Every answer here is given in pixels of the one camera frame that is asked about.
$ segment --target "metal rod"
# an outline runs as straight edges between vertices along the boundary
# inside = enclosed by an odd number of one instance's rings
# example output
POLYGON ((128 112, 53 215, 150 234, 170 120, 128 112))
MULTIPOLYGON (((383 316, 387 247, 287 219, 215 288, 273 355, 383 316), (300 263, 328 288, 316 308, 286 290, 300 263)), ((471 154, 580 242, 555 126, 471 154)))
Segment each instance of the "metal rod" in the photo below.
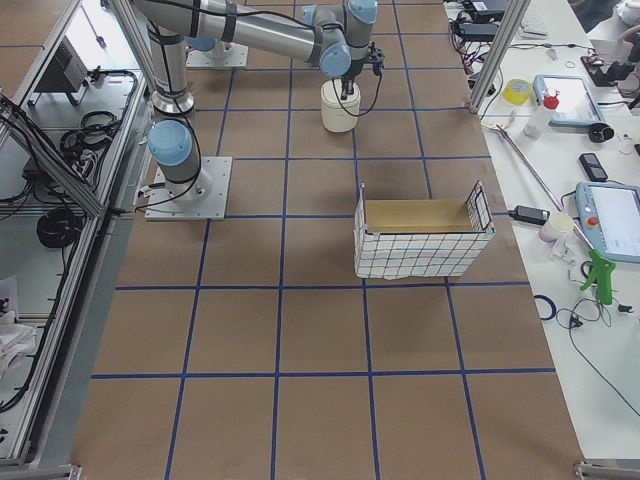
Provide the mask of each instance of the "metal rod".
POLYGON ((91 21, 91 19, 89 18, 89 15, 87 14, 87 11, 84 9, 84 5, 80 4, 80 10, 82 10, 82 13, 84 14, 84 18, 87 19, 87 23, 89 24, 89 27, 91 27, 91 31, 93 32, 93 35, 97 38, 100 35, 98 35, 98 32, 96 32, 95 27, 93 26, 93 22, 91 21))
MULTIPOLYGON (((544 193, 547 194, 547 197, 549 197, 549 200, 551 200, 551 203, 553 203, 553 205, 556 207, 556 209, 559 212, 567 213, 566 210, 564 209, 564 207, 562 206, 562 202, 560 200, 558 200, 558 198, 553 194, 551 189, 547 186, 547 184, 544 182, 542 177, 538 174, 538 172, 536 171, 534 166, 531 164, 531 162, 529 161, 527 156, 524 153, 522 153, 522 150, 520 150, 518 145, 516 145, 516 143, 513 141, 513 139, 507 133, 507 131, 502 127, 502 125, 496 125, 496 129, 498 130, 498 132, 500 132, 500 136, 502 136, 502 138, 504 138, 504 140, 518 154, 518 156, 520 157, 520 160, 522 160, 524 162, 526 167, 533 174, 534 178, 536 179, 538 184, 542 187, 542 189, 544 190, 544 193)), ((593 244, 587 238, 587 236, 582 231, 582 228, 580 227, 580 225, 575 220, 573 221, 573 230, 576 232, 576 235, 578 236, 578 238, 580 240, 582 240, 585 243, 585 245, 587 245, 587 247, 589 247, 590 250, 594 249, 593 244)))
POLYGON ((493 79, 500 68, 502 59, 507 53, 511 40, 515 35, 522 17, 524 17, 527 8, 529 7, 530 0, 512 0, 504 13, 502 21, 500 22, 500 28, 496 34, 493 43, 491 44, 491 50, 489 50, 489 56, 482 66, 478 80, 476 81, 473 90, 471 91, 471 97, 467 103, 467 108, 471 113, 478 113, 480 105, 491 88, 493 79))

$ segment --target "black electronic device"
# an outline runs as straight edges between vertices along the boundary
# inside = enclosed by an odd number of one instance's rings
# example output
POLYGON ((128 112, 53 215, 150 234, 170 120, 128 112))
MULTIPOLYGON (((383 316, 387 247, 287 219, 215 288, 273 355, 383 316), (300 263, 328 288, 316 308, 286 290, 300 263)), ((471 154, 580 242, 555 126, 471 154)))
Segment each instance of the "black electronic device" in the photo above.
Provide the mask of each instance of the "black electronic device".
POLYGON ((35 92, 75 93, 82 87, 86 76, 87 67, 71 45, 71 41, 65 36, 36 85, 35 92))
POLYGON ((519 222, 533 223, 534 225, 544 225, 549 218, 549 211, 518 205, 513 210, 509 210, 509 216, 514 220, 518 220, 519 222))
POLYGON ((502 20, 511 0, 464 0, 462 7, 471 15, 473 23, 491 23, 502 20))
POLYGON ((453 31, 465 42, 492 42, 498 33, 493 23, 454 23, 453 31))
POLYGON ((47 248, 64 248, 78 239, 82 231, 82 218, 69 208, 56 208, 38 219, 36 234, 47 248))
POLYGON ((592 182, 606 182, 609 178, 607 172, 602 168, 602 164, 595 153, 583 153, 578 157, 582 168, 592 182))

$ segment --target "power adapter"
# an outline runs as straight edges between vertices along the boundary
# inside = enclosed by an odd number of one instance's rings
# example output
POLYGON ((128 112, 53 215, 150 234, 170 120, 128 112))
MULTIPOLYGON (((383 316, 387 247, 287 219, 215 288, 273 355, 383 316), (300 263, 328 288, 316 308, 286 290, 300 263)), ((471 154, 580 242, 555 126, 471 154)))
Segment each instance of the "power adapter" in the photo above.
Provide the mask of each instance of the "power adapter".
POLYGON ((513 210, 509 210, 509 216, 519 222, 544 225, 549 218, 549 211, 518 205, 513 210))
POLYGON ((493 23, 453 23, 453 32, 465 42, 492 42, 498 33, 493 23))

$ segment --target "white table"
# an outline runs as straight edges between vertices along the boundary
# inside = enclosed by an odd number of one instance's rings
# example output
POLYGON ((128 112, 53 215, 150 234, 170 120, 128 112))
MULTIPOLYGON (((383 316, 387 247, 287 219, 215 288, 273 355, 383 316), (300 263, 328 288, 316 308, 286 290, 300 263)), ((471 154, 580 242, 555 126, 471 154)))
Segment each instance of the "white table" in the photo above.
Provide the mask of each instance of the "white table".
MULTIPOLYGON (((568 4, 558 0, 536 1, 538 14, 550 32, 543 42, 590 45, 568 4)), ((516 37, 514 43, 525 41, 516 37)), ((585 53, 584 49, 555 49, 559 57, 556 61, 547 55, 545 48, 527 51, 510 49, 501 67, 505 83, 510 78, 531 81, 538 73, 582 76, 588 80, 579 61, 579 57, 585 53), (574 62, 575 68, 568 68, 567 61, 574 62)), ((615 88, 596 88, 590 81, 587 83, 599 102, 620 100, 615 88)), ((507 123, 508 115, 514 108, 502 99, 496 99, 483 123, 507 123)), ((532 100, 517 107, 516 117, 508 132, 556 196, 574 190, 579 181, 588 180, 578 163, 578 156, 585 152, 598 155, 611 179, 640 184, 640 156, 633 149, 633 142, 640 142, 640 118, 633 117, 624 105, 603 107, 607 122, 616 130, 616 137, 604 144, 591 143, 585 133, 561 133, 559 130, 531 141, 521 132, 534 111, 532 100)), ((485 129, 485 137, 507 206, 513 208, 522 204, 552 210, 553 205, 511 147, 488 129, 485 129)), ((573 202, 568 199, 566 203, 570 205, 573 202)), ((583 294, 579 291, 579 284, 569 280, 568 272, 571 270, 573 278, 580 279, 579 269, 551 257, 551 247, 539 240, 537 228, 517 222, 513 225, 533 292, 549 296, 559 308, 572 308, 583 294)), ((586 248, 577 239, 574 244, 579 252, 579 266, 587 259, 586 248)), ((586 323, 574 329, 572 335, 584 354, 636 409, 640 409, 640 265, 618 263, 613 273, 613 286, 616 289, 614 296, 623 304, 633 305, 636 313, 620 314, 614 305, 609 308, 612 313, 611 328, 601 322, 586 323)), ((538 308, 541 316, 548 315, 549 309, 545 303, 540 302, 538 308)), ((640 418, 578 355, 570 343, 567 330, 553 320, 545 322, 544 329, 585 457, 640 458, 640 418)))

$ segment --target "white cup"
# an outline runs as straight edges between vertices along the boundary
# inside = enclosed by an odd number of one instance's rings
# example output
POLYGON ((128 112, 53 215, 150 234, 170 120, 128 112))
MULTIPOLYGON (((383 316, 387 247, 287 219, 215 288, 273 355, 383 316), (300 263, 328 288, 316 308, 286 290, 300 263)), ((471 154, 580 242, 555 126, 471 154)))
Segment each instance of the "white cup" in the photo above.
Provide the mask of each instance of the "white cup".
POLYGON ((564 212, 551 212, 538 232, 540 240, 552 243, 573 230, 573 219, 564 212))

